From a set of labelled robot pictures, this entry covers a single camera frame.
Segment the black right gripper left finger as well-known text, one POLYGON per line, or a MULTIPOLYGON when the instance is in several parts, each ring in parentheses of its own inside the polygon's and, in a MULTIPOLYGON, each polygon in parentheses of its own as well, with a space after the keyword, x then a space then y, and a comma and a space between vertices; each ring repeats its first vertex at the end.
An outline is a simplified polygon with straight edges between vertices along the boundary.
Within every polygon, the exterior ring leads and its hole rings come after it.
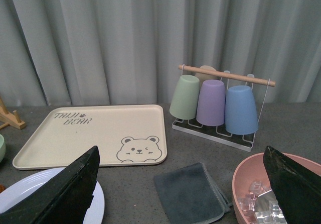
POLYGON ((1 223, 83 223, 93 200, 100 154, 93 146, 31 195, 1 213, 1 223))

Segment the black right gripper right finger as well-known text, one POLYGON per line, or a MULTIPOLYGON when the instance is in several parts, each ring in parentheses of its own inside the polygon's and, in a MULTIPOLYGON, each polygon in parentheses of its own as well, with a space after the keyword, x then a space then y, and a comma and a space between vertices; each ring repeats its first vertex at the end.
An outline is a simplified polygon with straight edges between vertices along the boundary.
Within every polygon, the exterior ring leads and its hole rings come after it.
POLYGON ((287 223, 320 223, 320 176, 272 146, 263 164, 287 223))

